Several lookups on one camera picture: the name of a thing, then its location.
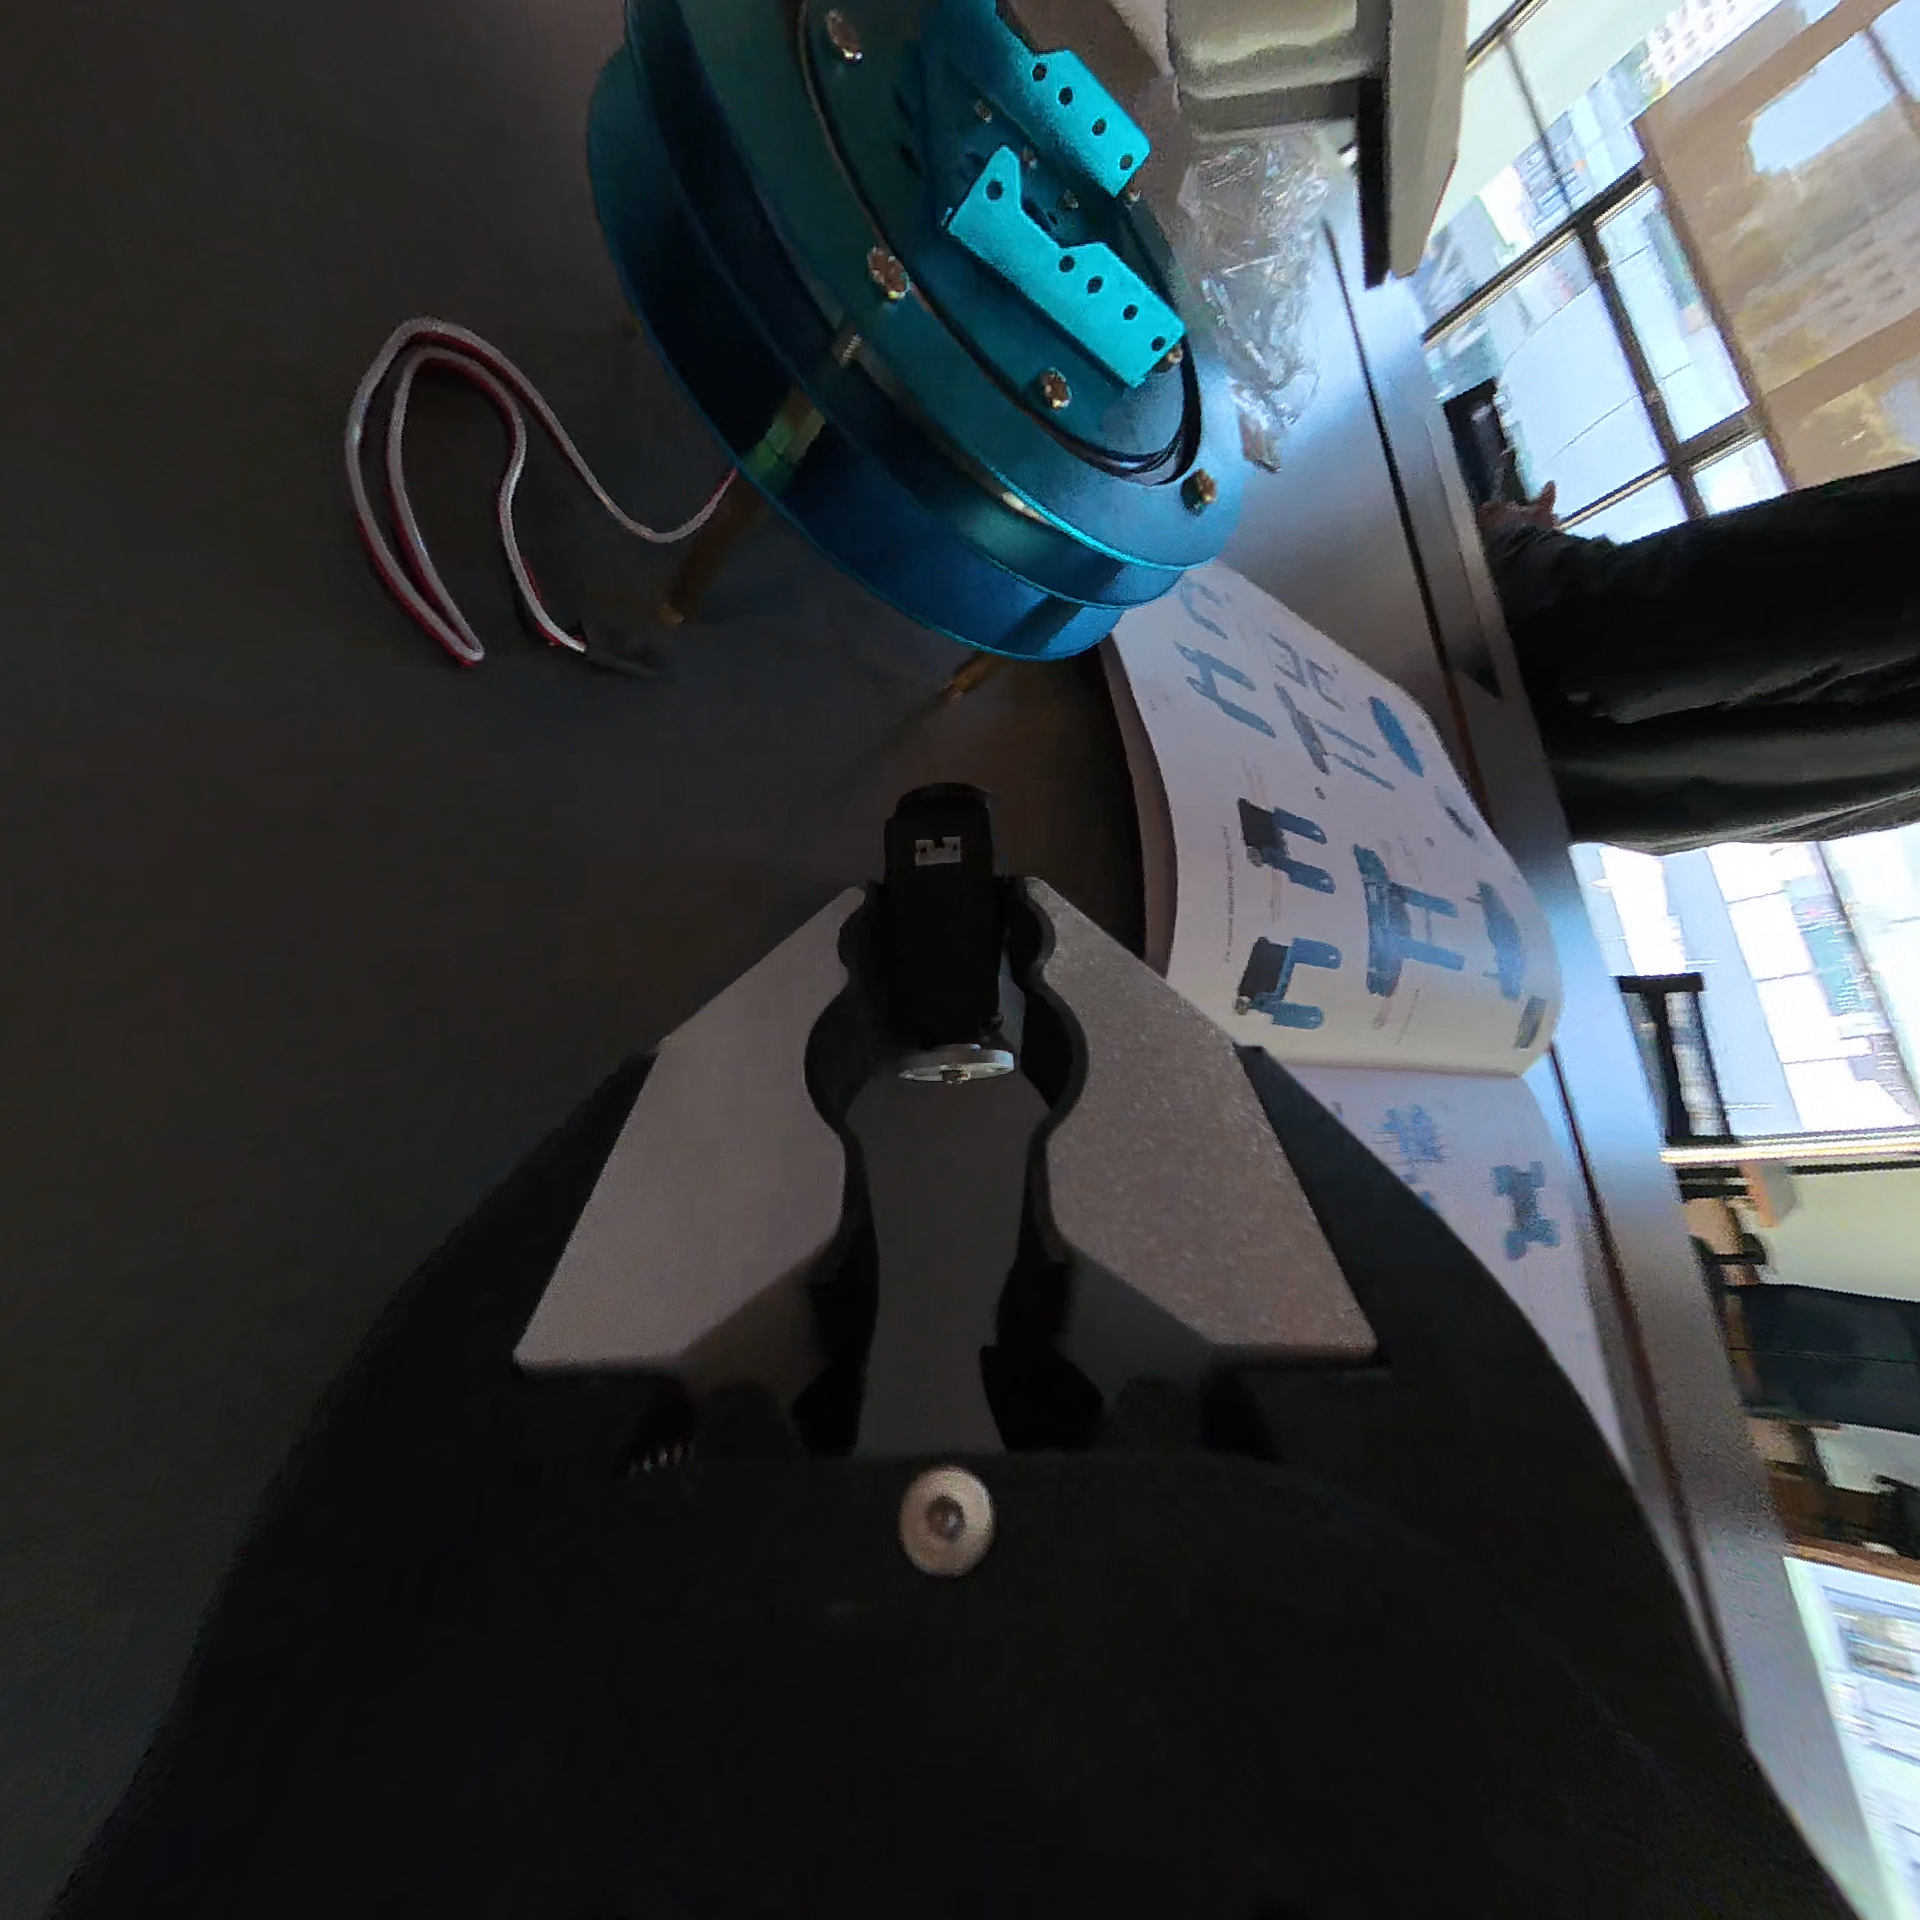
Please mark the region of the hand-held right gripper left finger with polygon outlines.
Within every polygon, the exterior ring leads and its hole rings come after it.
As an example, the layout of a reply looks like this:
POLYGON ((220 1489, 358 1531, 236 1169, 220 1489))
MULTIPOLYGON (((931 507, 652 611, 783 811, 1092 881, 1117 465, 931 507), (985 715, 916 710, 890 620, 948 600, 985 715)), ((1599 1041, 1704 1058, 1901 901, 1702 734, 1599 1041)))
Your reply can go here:
POLYGON ((833 896, 647 1058, 515 1345, 528 1378, 768 1391, 848 1450, 873 1353, 873 891, 833 896))

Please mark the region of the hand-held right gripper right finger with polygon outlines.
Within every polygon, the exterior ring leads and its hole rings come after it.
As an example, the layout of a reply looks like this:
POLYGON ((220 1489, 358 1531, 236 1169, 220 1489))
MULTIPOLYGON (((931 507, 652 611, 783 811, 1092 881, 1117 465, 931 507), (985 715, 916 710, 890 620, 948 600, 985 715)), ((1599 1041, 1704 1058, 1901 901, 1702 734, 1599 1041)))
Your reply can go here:
POLYGON ((1372 1324, 1236 1044, 1086 912, 1008 883, 1040 1102, 980 1353, 1005 1443, 1092 1443, 1135 1384, 1372 1366, 1372 1324))

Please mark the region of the black servo motor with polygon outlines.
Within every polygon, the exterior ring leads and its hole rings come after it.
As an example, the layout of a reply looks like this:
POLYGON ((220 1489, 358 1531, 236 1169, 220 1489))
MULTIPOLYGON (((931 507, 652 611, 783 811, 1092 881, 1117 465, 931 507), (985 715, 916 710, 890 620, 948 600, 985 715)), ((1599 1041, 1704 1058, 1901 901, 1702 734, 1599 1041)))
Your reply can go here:
POLYGON ((942 781, 901 797, 882 828, 876 910, 899 1077, 968 1086, 1013 1074, 1021 994, 1008 972, 1009 893, 982 790, 942 781))

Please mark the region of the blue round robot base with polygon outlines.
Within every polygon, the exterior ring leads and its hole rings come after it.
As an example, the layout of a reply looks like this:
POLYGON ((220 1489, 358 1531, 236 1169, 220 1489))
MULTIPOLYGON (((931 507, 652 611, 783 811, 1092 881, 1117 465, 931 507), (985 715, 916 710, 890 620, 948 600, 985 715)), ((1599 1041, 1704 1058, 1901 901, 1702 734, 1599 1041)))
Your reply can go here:
POLYGON ((1112 5, 632 3, 588 107, 624 298, 757 501, 901 616, 1092 650, 1243 504, 1112 5))

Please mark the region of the dark desk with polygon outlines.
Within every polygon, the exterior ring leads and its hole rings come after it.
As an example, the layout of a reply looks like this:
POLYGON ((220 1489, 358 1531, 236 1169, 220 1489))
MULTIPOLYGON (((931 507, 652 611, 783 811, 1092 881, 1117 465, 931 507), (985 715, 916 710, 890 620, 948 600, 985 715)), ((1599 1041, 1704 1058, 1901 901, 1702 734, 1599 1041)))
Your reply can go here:
POLYGON ((811 559, 693 689, 438 666, 339 418, 399 310, 647 516, 618 5, 4 5, 4 1906, 115 1797, 326 1373, 560 1095, 813 905, 932 640, 811 559))

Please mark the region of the white instruction manual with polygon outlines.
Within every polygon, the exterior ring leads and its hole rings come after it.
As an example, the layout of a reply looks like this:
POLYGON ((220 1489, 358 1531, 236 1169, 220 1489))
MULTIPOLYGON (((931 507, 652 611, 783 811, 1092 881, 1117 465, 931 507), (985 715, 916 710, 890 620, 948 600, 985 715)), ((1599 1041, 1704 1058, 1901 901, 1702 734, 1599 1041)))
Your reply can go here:
POLYGON ((1220 564, 1100 652, 1152 965, 1447 1221, 1624 1463, 1573 1173, 1525 1080, 1558 947, 1428 715, 1220 564))

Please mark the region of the black stool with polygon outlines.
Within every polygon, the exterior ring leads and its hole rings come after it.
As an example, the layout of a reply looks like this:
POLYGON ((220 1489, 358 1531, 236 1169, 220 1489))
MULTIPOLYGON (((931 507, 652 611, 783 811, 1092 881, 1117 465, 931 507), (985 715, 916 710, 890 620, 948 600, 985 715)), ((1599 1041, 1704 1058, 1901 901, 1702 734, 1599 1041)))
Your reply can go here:
POLYGON ((1704 1023, 1702 972, 1617 976, 1645 1081, 1666 1147, 1727 1143, 1728 1108, 1704 1023))

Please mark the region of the clear plastic bag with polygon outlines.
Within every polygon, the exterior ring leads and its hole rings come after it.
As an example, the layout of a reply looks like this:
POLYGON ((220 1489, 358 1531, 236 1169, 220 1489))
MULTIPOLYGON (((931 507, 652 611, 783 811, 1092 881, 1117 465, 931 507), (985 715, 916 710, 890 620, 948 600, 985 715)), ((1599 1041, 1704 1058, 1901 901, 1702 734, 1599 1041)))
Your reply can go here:
POLYGON ((1189 157, 1179 259, 1228 372, 1243 456, 1267 475, 1319 385, 1312 291, 1338 153, 1323 131, 1283 127, 1189 157))

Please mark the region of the large window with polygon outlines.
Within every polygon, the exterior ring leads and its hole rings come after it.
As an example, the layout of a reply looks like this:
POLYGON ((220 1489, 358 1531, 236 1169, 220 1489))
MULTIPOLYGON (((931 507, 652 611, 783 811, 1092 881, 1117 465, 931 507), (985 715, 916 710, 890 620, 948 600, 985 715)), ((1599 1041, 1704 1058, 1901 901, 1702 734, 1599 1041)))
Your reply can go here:
POLYGON ((1527 152, 1416 292, 1558 534, 1489 559, 1612 972, 1742 1133, 1916 1126, 1916 3, 1537 5, 1527 152))

